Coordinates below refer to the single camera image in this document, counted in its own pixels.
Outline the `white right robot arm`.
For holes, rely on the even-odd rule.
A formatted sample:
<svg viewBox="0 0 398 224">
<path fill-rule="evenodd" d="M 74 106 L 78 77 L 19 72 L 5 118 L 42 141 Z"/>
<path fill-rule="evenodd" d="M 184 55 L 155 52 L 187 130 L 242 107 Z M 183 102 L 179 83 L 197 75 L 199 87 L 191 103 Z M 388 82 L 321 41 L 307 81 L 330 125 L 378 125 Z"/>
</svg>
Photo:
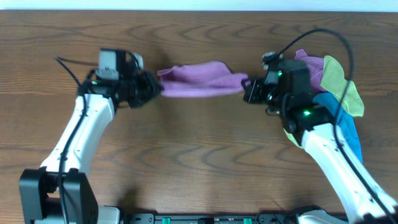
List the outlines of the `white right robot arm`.
<svg viewBox="0 0 398 224">
<path fill-rule="evenodd" d="M 397 223 L 397 201 L 364 168 L 329 110 L 313 102 L 310 72 L 299 60 L 271 62 L 265 77 L 241 82 L 244 100 L 276 111 L 283 128 L 316 161 L 349 223 Z"/>
</svg>

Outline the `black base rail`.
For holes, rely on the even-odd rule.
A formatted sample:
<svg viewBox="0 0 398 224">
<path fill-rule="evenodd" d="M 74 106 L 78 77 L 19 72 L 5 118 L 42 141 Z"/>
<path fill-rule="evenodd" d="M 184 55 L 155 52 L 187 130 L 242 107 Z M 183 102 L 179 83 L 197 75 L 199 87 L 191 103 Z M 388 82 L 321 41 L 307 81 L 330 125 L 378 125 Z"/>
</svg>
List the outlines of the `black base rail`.
<svg viewBox="0 0 398 224">
<path fill-rule="evenodd" d="M 284 213 L 258 213 L 256 215 L 133 213 L 123 216 L 119 221 L 121 224 L 288 224 L 298 222 L 295 215 Z"/>
</svg>

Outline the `light purple cloth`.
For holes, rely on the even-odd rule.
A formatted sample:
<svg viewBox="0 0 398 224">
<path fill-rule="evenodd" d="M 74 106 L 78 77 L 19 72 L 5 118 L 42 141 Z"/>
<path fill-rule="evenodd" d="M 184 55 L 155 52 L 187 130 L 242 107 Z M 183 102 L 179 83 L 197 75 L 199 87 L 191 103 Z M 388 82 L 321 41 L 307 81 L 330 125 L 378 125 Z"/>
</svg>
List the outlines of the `light purple cloth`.
<svg viewBox="0 0 398 224">
<path fill-rule="evenodd" d="M 164 90 L 162 96 L 171 98 L 208 98 L 234 95 L 243 91 L 245 73 L 233 73 L 220 61 L 194 65 L 175 65 L 159 70 L 157 76 Z"/>
</svg>

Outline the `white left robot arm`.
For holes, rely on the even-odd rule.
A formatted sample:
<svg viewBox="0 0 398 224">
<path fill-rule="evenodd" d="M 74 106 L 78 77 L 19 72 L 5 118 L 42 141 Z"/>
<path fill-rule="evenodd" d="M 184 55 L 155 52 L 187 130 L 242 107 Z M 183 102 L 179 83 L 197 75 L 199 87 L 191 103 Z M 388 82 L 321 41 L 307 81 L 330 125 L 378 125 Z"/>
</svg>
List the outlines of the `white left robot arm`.
<svg viewBox="0 0 398 224">
<path fill-rule="evenodd" d="M 78 83 L 72 116 L 50 155 L 19 179 L 25 223 L 129 223 L 118 207 L 101 206 L 88 181 L 99 141 L 120 104 L 132 109 L 163 90 L 142 56 L 101 49 L 98 63 Z"/>
</svg>

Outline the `dark purple cloth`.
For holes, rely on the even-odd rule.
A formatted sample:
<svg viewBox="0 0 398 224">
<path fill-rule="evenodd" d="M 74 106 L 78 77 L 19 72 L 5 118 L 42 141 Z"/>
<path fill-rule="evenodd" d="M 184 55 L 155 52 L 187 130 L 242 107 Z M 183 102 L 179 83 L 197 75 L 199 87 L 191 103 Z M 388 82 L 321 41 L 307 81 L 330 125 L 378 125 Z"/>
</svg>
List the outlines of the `dark purple cloth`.
<svg viewBox="0 0 398 224">
<path fill-rule="evenodd" d="M 317 95 L 327 92 L 320 84 L 323 78 L 324 59 L 321 57 L 309 56 L 304 49 L 299 49 L 295 52 L 295 59 L 303 61 L 308 67 L 310 72 L 310 85 L 314 94 Z"/>
</svg>

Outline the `green cloth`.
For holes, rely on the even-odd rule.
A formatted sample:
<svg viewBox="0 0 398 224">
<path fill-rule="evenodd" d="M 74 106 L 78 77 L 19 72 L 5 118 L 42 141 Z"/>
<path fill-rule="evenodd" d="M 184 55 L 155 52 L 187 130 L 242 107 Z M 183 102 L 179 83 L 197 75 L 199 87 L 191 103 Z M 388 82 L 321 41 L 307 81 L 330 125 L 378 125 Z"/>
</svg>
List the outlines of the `green cloth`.
<svg viewBox="0 0 398 224">
<path fill-rule="evenodd" d="M 323 57 L 323 78 L 321 86 L 327 90 L 324 93 L 331 93 L 340 102 L 342 108 L 354 117 L 364 115 L 364 104 L 353 82 L 348 83 L 340 63 L 330 55 Z"/>
</svg>

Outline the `blue cloth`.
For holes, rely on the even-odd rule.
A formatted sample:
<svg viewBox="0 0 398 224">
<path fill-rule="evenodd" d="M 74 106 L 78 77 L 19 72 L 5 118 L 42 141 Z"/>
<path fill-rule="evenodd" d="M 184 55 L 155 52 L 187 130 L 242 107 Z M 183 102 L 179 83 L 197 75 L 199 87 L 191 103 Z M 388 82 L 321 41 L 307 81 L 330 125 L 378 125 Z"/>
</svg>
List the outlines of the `blue cloth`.
<svg viewBox="0 0 398 224">
<path fill-rule="evenodd" d="M 335 112 L 339 106 L 338 100 L 331 93 L 317 94 L 313 98 L 313 102 L 326 107 L 332 115 L 335 115 Z M 353 117 L 348 114 L 344 109 L 342 109 L 337 117 L 337 123 L 341 128 L 343 136 L 345 137 L 349 147 L 356 155 L 358 160 L 360 162 L 363 162 L 361 144 Z"/>
</svg>

